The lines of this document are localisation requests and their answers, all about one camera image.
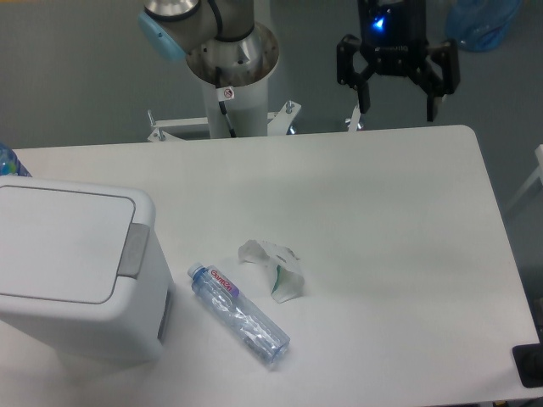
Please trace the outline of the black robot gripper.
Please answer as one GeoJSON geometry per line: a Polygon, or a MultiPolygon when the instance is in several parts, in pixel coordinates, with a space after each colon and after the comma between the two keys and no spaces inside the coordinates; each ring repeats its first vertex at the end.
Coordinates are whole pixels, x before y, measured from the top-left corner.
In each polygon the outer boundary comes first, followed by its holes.
{"type": "Polygon", "coordinates": [[[426,118],[433,122],[443,97],[452,95],[461,81],[458,46],[449,38],[429,46],[424,1],[359,1],[361,39],[345,35],[336,46],[336,77],[355,90],[359,110],[371,107],[368,81],[374,73],[408,76],[426,94],[426,118]],[[366,68],[357,72],[354,58],[362,56],[366,68]]]}

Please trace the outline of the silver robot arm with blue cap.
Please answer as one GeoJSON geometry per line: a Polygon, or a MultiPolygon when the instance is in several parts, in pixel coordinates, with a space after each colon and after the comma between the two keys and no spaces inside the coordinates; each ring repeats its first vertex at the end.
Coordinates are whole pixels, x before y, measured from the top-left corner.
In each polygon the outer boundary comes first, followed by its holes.
{"type": "MultiPolygon", "coordinates": [[[[356,91],[365,114],[373,75],[407,77],[426,93],[426,115],[433,121],[438,101],[453,94],[461,80],[456,41],[428,43],[424,1],[360,1],[357,13],[361,35],[346,35],[336,47],[337,82],[356,91]]],[[[256,30],[251,1],[147,1],[138,24],[171,60],[209,40],[241,42],[256,30]]]]}

